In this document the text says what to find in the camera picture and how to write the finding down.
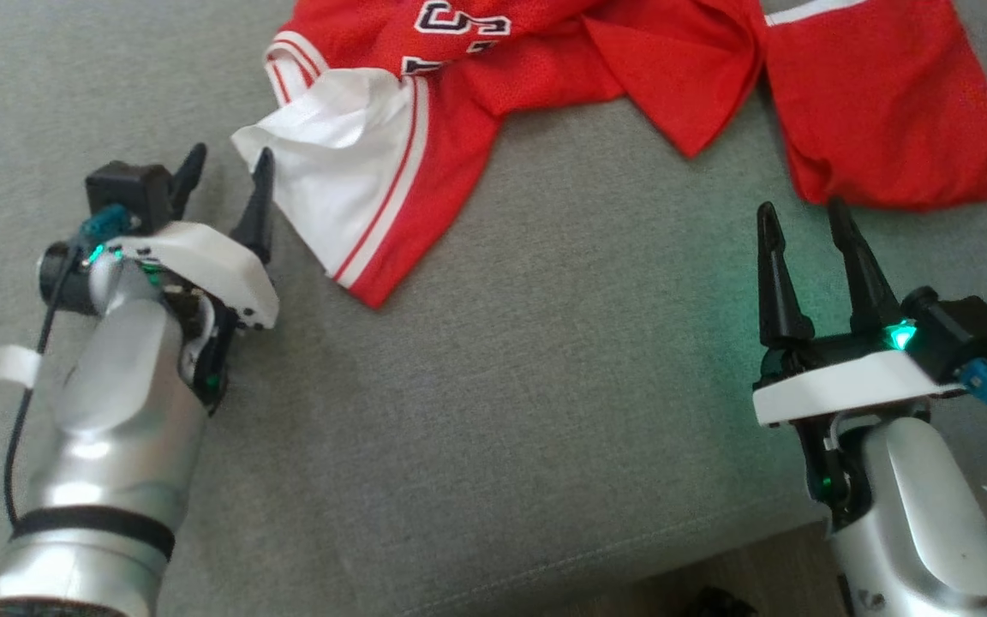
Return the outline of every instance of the gray fabric surface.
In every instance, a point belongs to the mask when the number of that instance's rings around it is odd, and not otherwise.
[[[960,10],[987,68],[987,3]],[[0,344],[35,339],[33,262],[105,161],[207,141],[189,215],[230,227],[250,184],[227,137],[273,109],[260,52],[289,11],[0,0]],[[162,613],[520,613],[818,517],[794,434],[752,414],[765,199],[807,312],[845,328],[842,265],[764,93],[693,161],[627,101],[514,117],[380,313],[278,224],[281,324],[236,345]],[[900,293],[987,297],[987,207],[857,218]],[[57,322],[22,476],[91,328]],[[0,464],[16,399],[0,389]],[[987,482],[987,414],[936,424]]]

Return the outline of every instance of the black band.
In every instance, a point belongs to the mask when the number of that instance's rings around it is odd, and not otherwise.
[[[167,561],[173,557],[173,530],[153,518],[105,506],[36,509],[21,517],[10,539],[56,530],[109,531],[155,547]]]

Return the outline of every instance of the glowing green light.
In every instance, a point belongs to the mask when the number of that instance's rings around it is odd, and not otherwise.
[[[916,327],[908,323],[908,320],[905,320],[896,326],[886,328],[886,332],[889,333],[889,343],[895,349],[905,349],[908,346],[908,341],[912,340],[912,336],[916,335]]]
[[[105,245],[103,245],[103,243],[99,243],[98,247],[93,250],[93,253],[90,254],[90,257],[87,257],[87,261],[94,263],[99,257],[101,257],[102,253],[105,253]]]

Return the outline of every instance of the gray upholstery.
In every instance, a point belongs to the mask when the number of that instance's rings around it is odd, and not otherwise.
[[[228,135],[274,108],[260,54],[290,5],[0,0],[0,344],[35,339],[33,263],[107,160],[176,165],[206,141],[189,215],[231,226],[250,183]],[[959,5],[987,68],[987,1]],[[281,324],[236,344],[162,613],[517,614],[820,516],[792,431],[752,415],[767,199],[807,312],[845,328],[825,215],[796,200],[763,91],[692,161],[625,100],[514,117],[379,313],[279,223]],[[857,219],[901,294],[987,297],[987,206]],[[57,321],[23,476],[91,328]],[[0,387],[0,464],[16,400]],[[987,413],[936,424],[987,482]]]

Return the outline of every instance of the black cable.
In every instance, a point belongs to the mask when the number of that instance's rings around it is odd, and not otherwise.
[[[44,312],[44,324],[40,327],[40,337],[36,340],[36,352],[44,355],[44,350],[48,348],[48,337],[51,336],[51,322],[56,319],[56,309],[59,308],[60,298],[63,296],[63,282],[67,280],[71,268],[74,268],[82,253],[82,246],[79,243],[72,243],[67,259],[59,266],[59,274],[56,276],[56,284],[51,288],[51,296],[48,297],[48,309]],[[21,442],[21,431],[25,427],[25,416],[28,415],[28,406],[33,402],[33,389],[27,387],[21,395],[21,403],[17,405],[15,414],[15,425],[10,431],[10,444],[7,445],[7,459],[3,464],[3,500],[7,507],[7,517],[10,519],[10,526],[17,526],[17,508],[13,499],[13,466],[17,458],[17,445]]]

